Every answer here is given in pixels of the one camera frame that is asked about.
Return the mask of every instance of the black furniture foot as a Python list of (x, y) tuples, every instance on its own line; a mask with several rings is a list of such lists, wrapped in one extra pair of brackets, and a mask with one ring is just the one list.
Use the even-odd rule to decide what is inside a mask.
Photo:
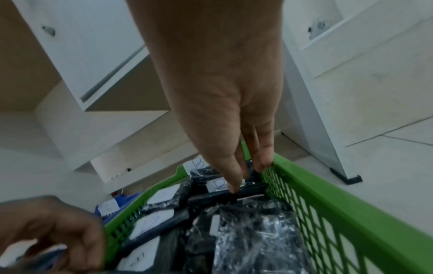
[(353, 184), (356, 184), (356, 183), (360, 183), (360, 182), (362, 182), (362, 178), (361, 178), (361, 176), (359, 176), (359, 175), (356, 176), (356, 177), (354, 177), (354, 178), (347, 179), (346, 177), (344, 177), (343, 175), (341, 175), (340, 173), (338, 173), (338, 171), (335, 170), (335, 169), (333, 169), (332, 167), (330, 167), (329, 170), (330, 170), (330, 171), (331, 171), (335, 176), (337, 176), (338, 179), (342, 180), (346, 185), (353, 185)]

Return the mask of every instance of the blue object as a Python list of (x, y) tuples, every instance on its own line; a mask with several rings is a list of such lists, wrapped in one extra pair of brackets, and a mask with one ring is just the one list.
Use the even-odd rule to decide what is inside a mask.
[(104, 220), (104, 224), (107, 224), (109, 221), (111, 221), (117, 214), (119, 214), (119, 212), (121, 212), (122, 210), (124, 210), (125, 208), (128, 207), (128, 205), (130, 205), (138, 196), (140, 196), (140, 194), (142, 194), (143, 191), (129, 195), (129, 196), (125, 196), (123, 194), (119, 194), (116, 197), (114, 197), (113, 199), (116, 200), (117, 204), (119, 205), (119, 210), (108, 215), (108, 217), (102, 217), (101, 213), (99, 212), (99, 205), (97, 205), (95, 207), (95, 212), (93, 214), (95, 214), (96, 216), (99, 216), (101, 218), (103, 218)]

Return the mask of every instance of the cabinet knob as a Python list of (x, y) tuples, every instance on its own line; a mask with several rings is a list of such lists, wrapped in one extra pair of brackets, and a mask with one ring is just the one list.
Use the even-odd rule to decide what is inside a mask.
[(45, 33), (48, 33), (51, 36), (55, 36), (55, 29), (54, 28), (42, 25), (42, 29), (44, 30)]

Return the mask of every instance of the person's left hand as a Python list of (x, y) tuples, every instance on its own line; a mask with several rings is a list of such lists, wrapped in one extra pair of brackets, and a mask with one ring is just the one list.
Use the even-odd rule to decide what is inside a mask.
[(55, 269), (81, 272), (103, 267), (104, 227), (87, 211), (47, 196), (0, 204), (0, 220), (0, 255), (15, 242), (37, 239), (26, 255), (54, 244), (67, 246)]

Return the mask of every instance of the tile grout line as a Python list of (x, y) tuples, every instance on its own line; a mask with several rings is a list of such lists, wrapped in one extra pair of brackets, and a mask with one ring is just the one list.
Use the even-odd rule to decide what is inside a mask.
[(397, 127), (396, 129), (393, 129), (393, 130), (390, 130), (390, 131), (387, 131), (387, 132), (381, 133), (381, 134), (379, 134), (379, 135), (376, 135), (376, 136), (370, 137), (370, 138), (368, 138), (368, 139), (365, 139), (365, 140), (362, 140), (362, 141), (359, 141), (359, 142), (356, 142), (356, 143), (353, 143), (353, 144), (349, 144), (349, 145), (347, 145), (347, 146), (345, 146), (345, 147), (348, 148), (348, 147), (350, 147), (350, 146), (353, 146), (353, 145), (356, 145), (356, 144), (359, 144), (359, 143), (362, 143), (362, 142), (365, 142), (365, 141), (368, 141), (368, 140), (374, 139), (374, 138), (379, 137), (379, 136), (385, 136), (385, 134), (387, 134), (387, 133), (390, 133), (390, 132), (393, 132), (393, 131), (396, 131), (396, 130), (402, 129), (402, 128), (407, 127), (407, 126), (410, 126), (410, 125), (414, 125), (414, 124), (417, 124), (417, 123), (423, 122), (423, 121), (428, 120), (428, 119), (430, 119), (430, 118), (433, 118), (433, 115), (432, 115), (432, 116), (429, 116), (429, 117), (427, 117), (427, 118), (424, 118), (424, 119), (421, 119), (421, 120), (418, 120), (418, 121), (412, 122), (412, 123), (410, 123), (410, 124), (407, 124), (407, 125), (403, 125), (403, 126)]
[(412, 141), (412, 140), (407, 140), (407, 139), (398, 138), (398, 137), (391, 137), (391, 136), (387, 136), (387, 135), (382, 135), (382, 136), (383, 136), (383, 137), (388, 137), (388, 138), (391, 138), (391, 139), (397, 139), (397, 140), (402, 140), (402, 141), (408, 141), (408, 142), (416, 143), (416, 144), (424, 144), (424, 145), (428, 145), (428, 146), (433, 147), (433, 144), (428, 144), (428, 143), (423, 143), (423, 142), (418, 142), (418, 141)]

